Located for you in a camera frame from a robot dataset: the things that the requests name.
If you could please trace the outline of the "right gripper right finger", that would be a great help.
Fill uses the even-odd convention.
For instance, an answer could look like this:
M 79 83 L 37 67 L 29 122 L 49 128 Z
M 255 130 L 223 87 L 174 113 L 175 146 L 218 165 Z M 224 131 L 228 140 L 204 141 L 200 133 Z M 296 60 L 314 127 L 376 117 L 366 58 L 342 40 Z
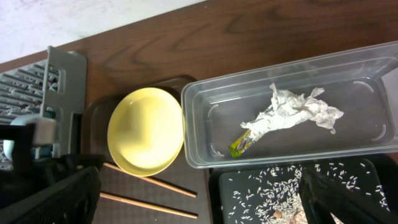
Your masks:
M 309 224 L 334 224 L 337 217 L 344 224 L 395 224 L 397 214 L 376 206 L 336 182 L 304 169 L 299 195 Z

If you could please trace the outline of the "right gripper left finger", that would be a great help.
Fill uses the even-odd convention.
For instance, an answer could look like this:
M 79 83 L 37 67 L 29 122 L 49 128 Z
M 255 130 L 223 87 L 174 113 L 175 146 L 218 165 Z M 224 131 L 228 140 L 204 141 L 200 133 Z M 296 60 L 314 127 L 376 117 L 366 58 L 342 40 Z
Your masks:
M 91 223 L 100 197 L 95 167 L 77 173 L 1 209 L 1 223 Z

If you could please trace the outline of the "wooden chopstick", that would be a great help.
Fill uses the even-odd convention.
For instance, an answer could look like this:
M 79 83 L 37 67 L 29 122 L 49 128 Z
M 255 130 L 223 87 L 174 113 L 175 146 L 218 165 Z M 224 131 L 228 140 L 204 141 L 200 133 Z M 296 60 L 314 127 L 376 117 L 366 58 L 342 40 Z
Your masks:
M 168 208 L 168 207 L 164 207 L 164 206 L 160 206 L 160 205 L 155 205 L 153 203 L 148 203 L 148 202 L 141 202 L 138 200 L 133 200 L 133 199 L 128 199 L 128 198 L 124 198 L 124 197 L 119 197 L 116 195 L 111 195 L 111 194 L 107 194 L 104 192 L 100 192 L 99 196 L 101 198 L 106 198 L 109 200 L 113 200 L 113 201 L 117 201 L 117 202 L 121 202 L 121 203 L 126 203 L 129 205 L 134 205 L 134 206 L 138 206 L 138 207 L 142 207 L 142 208 L 148 208 L 150 210 L 156 210 L 159 212 L 164 212 L 164 213 L 169 213 L 169 214 L 173 214 L 173 215 L 178 215 L 181 217 L 187 217 L 187 218 L 193 218 L 193 219 L 197 219 L 198 215 L 192 214 L 192 213 L 188 213 L 188 212 L 184 212 L 181 210 L 176 210 L 174 208 Z
M 134 176 L 134 175 L 132 175 L 132 174 L 130 174 L 130 173 L 128 173 L 128 172 L 126 172 L 126 171 L 120 169 L 120 168 L 119 168 L 118 166 L 116 166 L 116 165 L 113 165 L 113 164 L 110 164 L 110 163 L 107 163 L 107 162 L 105 162 L 103 165 L 104 165 L 105 167 L 109 167 L 109 168 L 111 168 L 111 169 L 113 169 L 113 170 L 116 170 L 116 171 L 119 171 L 119 172 L 123 172 L 123 173 L 125 173 L 125 174 L 130 175 L 130 176 Z M 178 193 L 180 193 L 180 194 L 187 195 L 187 196 L 189 196 L 189 197 L 193 197 L 193 198 L 196 197 L 196 194 L 195 194 L 195 193 L 191 193 L 191 192 L 189 192 L 189 191 L 187 191 L 187 190 L 184 190 L 184 189 L 182 189 L 182 188 L 180 188 L 180 187 L 176 187 L 176 186 L 174 186 L 174 185 L 167 184 L 166 182 L 163 182 L 163 181 L 160 181 L 160 180 L 156 180 L 156 179 L 154 179 L 154 178 L 152 178 L 152 177 L 139 177 L 139 176 L 137 176 L 137 178 L 139 178 L 139 179 L 141 179 L 141 180 L 144 180 L 144 181 L 146 181 L 146 182 L 150 182 L 150 183 L 152 183 L 152 184 L 161 186 L 161 187 L 163 187 L 163 188 L 172 190 L 172 191 L 174 191 L 174 192 L 178 192 Z

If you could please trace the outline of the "rice food scraps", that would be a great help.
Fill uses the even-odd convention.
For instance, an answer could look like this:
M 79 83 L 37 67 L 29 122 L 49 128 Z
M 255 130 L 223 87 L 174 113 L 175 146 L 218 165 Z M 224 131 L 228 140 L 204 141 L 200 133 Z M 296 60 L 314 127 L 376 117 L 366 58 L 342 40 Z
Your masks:
M 370 161 L 332 160 L 225 172 L 218 179 L 225 223 L 306 223 L 299 195 L 304 169 L 327 177 L 388 210 L 386 195 Z

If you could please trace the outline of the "yellow green snack wrapper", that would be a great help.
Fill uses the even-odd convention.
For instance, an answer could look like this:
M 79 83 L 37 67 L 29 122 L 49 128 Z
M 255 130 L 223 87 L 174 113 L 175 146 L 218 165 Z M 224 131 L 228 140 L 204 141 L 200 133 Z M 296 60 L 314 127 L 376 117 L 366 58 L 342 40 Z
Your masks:
M 228 146 L 228 149 L 233 158 L 239 157 L 247 149 L 249 149 L 256 141 L 250 137 L 251 130 L 248 129 L 242 134 L 232 145 Z

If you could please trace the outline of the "white paper napkin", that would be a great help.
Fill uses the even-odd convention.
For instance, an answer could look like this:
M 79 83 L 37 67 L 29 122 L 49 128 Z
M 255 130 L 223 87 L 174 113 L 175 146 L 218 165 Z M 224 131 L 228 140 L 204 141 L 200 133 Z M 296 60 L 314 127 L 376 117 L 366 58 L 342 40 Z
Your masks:
M 275 84 L 271 84 L 270 89 L 271 105 L 254 120 L 241 123 L 241 127 L 247 130 L 246 138 L 258 141 L 271 131 L 289 129 L 306 121 L 313 121 L 317 126 L 330 130 L 332 134 L 336 133 L 335 122 L 344 112 L 317 99 L 317 96 L 324 93 L 323 88 L 314 88 L 308 96 L 279 90 Z

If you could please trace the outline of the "yellow round plate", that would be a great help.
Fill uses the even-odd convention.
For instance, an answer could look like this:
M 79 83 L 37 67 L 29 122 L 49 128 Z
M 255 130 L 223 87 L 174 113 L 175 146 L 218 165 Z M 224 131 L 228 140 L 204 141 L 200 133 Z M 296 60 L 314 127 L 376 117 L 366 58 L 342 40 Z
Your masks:
M 116 165 L 137 177 L 156 175 L 173 163 L 183 146 L 179 102 L 160 88 L 125 96 L 108 123 L 107 143 Z

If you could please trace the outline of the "light blue bowl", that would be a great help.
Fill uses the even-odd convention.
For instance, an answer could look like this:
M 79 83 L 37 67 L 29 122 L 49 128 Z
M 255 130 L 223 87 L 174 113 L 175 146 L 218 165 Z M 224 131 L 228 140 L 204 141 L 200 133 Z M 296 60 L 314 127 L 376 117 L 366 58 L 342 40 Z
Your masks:
M 30 162 L 31 150 L 50 146 L 55 142 L 57 122 L 39 114 L 18 116 L 10 125 L 1 125 L 1 140 L 4 140 L 6 156 L 12 162 Z

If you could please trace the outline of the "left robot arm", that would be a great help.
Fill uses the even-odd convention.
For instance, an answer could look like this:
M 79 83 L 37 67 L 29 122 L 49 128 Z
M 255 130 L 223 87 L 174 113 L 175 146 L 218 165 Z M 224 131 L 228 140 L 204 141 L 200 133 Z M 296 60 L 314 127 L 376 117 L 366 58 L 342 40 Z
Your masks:
M 67 154 L 59 158 L 35 160 L 35 126 L 1 125 L 1 139 L 14 141 L 12 170 L 1 171 L 1 208 L 8 207 L 87 167 L 102 168 L 101 154 Z

